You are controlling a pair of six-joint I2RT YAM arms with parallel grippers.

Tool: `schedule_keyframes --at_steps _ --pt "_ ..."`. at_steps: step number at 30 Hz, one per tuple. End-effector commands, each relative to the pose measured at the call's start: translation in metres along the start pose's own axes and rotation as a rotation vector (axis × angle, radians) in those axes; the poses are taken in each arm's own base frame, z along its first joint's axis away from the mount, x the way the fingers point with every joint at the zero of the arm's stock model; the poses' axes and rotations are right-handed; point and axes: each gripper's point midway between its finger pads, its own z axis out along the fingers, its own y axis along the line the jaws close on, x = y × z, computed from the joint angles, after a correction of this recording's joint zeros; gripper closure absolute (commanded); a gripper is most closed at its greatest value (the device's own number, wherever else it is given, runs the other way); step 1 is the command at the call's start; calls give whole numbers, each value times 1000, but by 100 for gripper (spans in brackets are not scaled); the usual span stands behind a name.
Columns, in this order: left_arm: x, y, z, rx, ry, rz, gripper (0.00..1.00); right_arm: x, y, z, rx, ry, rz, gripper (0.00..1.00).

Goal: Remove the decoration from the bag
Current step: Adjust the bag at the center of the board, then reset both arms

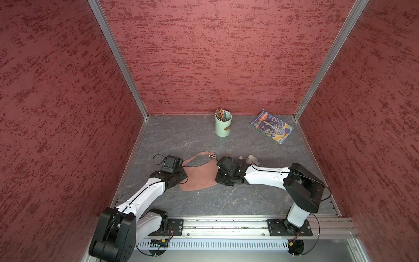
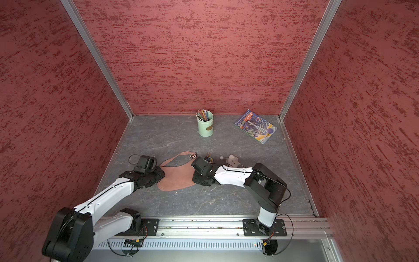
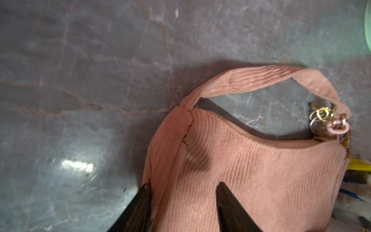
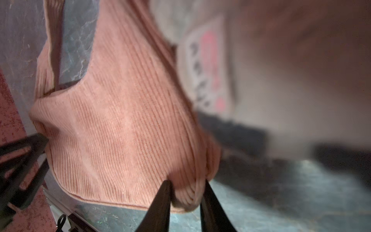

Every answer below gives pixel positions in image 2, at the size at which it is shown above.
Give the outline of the white fluffy sheep charm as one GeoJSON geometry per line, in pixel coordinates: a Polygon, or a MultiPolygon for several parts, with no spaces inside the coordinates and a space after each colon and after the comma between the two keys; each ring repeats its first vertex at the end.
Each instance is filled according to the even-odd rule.
{"type": "Polygon", "coordinates": [[[223,161],[223,163],[232,168],[242,168],[243,165],[240,163],[239,158],[234,155],[229,155],[229,157],[220,156],[220,160],[223,161]]]}

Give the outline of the yellow blue plush charm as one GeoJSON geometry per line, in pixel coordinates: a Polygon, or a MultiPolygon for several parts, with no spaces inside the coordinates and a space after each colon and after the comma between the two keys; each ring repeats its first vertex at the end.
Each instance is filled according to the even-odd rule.
{"type": "Polygon", "coordinates": [[[204,158],[207,162],[209,162],[209,163],[214,163],[214,161],[213,161],[213,159],[211,158],[211,157],[205,157],[204,158]]]}

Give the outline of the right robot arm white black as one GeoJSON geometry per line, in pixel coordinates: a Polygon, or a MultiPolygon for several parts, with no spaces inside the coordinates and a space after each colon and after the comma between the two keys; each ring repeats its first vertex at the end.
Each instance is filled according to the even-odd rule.
{"type": "Polygon", "coordinates": [[[261,163],[249,168],[233,168],[216,165],[200,157],[191,166],[194,169],[192,181],[196,184],[245,188],[260,206],[259,224],[266,228],[272,227],[288,185],[269,168],[261,163]]]}

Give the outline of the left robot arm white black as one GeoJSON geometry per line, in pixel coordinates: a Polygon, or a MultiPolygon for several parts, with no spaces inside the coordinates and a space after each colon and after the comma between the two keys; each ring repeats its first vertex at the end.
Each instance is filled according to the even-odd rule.
{"type": "Polygon", "coordinates": [[[160,167],[126,171],[86,202],[62,208],[52,221],[42,254],[58,262],[83,262],[94,247],[119,233],[147,234],[138,211],[125,208],[113,217],[102,217],[125,197],[159,183],[164,177],[160,167]]]}

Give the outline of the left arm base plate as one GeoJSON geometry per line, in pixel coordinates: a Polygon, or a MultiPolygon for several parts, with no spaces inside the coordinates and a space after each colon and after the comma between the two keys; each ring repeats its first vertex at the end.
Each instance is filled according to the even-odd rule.
{"type": "Polygon", "coordinates": [[[158,218],[142,218],[139,227],[128,229],[123,236],[156,236],[160,220],[158,218]]]}

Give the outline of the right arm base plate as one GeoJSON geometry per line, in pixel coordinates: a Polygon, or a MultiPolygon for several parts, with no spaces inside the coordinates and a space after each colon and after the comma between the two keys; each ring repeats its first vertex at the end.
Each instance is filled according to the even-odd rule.
{"type": "Polygon", "coordinates": [[[287,236],[287,229],[282,219],[276,219],[270,227],[260,223],[257,219],[243,219],[244,236],[271,237],[287,236]]]}

